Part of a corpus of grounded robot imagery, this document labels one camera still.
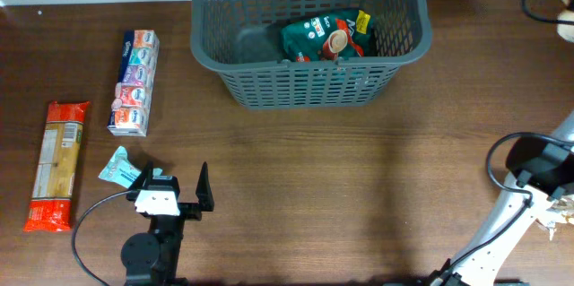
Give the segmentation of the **brown white snack bag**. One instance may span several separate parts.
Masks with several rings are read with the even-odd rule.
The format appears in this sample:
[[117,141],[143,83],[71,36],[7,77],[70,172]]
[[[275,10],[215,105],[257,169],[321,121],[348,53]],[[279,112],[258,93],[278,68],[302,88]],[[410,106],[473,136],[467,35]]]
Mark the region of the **brown white snack bag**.
[[537,225],[549,235],[552,241],[558,224],[573,224],[573,196],[568,195],[556,201],[548,210],[537,219]]

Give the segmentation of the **orange spaghetti packet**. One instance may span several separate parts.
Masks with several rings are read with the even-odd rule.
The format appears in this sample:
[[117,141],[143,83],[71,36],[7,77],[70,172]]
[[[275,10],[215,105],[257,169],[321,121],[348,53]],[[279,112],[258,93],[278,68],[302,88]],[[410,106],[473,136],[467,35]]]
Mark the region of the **orange spaghetti packet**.
[[88,101],[48,105],[25,232],[71,229],[74,179],[89,106]]

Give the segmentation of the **green coffee bag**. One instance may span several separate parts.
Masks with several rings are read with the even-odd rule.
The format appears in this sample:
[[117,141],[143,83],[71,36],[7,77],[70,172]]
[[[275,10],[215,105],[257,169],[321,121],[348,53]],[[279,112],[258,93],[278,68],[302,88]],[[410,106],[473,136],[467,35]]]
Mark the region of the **green coffee bag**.
[[292,23],[280,34],[294,62],[335,61],[371,54],[375,19],[360,9],[343,9]]

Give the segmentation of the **grey plastic basket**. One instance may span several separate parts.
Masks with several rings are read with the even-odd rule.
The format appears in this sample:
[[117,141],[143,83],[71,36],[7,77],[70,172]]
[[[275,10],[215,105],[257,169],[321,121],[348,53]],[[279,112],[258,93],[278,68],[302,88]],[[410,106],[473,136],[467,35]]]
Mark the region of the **grey plastic basket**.
[[[431,46],[426,0],[192,0],[190,45],[233,98],[252,109],[360,106]],[[292,57],[282,29],[304,22],[326,39],[334,13],[358,9],[372,26],[365,52],[330,61]]]

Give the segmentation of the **light blue white tube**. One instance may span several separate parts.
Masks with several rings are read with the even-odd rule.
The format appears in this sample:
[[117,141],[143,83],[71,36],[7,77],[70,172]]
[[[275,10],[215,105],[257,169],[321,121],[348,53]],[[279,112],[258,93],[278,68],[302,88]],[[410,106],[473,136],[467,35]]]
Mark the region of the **light blue white tube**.
[[134,190],[141,189],[143,186],[143,182],[135,185],[135,181],[141,174],[142,171],[129,161],[126,148],[119,146],[98,178]]

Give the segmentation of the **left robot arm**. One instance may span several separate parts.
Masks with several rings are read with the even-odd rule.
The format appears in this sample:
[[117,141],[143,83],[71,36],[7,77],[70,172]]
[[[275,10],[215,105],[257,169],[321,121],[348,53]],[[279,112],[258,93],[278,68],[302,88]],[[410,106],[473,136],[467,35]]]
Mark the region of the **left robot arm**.
[[126,285],[188,285],[177,276],[178,259],[187,221],[200,221],[214,210],[208,164],[202,165],[196,185],[195,203],[182,203],[175,176],[155,175],[148,162],[128,188],[126,199],[150,221],[146,232],[134,234],[122,246],[121,262],[126,268]]

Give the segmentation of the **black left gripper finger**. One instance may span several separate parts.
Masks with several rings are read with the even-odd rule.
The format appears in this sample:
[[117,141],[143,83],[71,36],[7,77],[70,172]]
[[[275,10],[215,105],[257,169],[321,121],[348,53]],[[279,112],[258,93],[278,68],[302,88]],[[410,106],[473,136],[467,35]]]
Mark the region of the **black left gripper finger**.
[[136,178],[132,184],[132,189],[134,191],[145,190],[149,186],[149,181],[153,177],[153,162],[148,161],[144,166],[140,175]]
[[212,212],[214,210],[213,193],[209,182],[208,164],[205,161],[202,165],[199,179],[196,186],[196,197],[202,212]]

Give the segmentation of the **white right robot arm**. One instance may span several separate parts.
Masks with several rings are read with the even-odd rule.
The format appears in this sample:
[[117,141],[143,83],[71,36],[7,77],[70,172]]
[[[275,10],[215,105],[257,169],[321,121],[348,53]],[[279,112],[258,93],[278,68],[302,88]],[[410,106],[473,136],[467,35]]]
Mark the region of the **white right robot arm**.
[[550,135],[501,137],[485,157],[486,174],[500,195],[471,241],[426,285],[493,285],[500,268],[535,221],[559,213],[573,196],[573,116]]

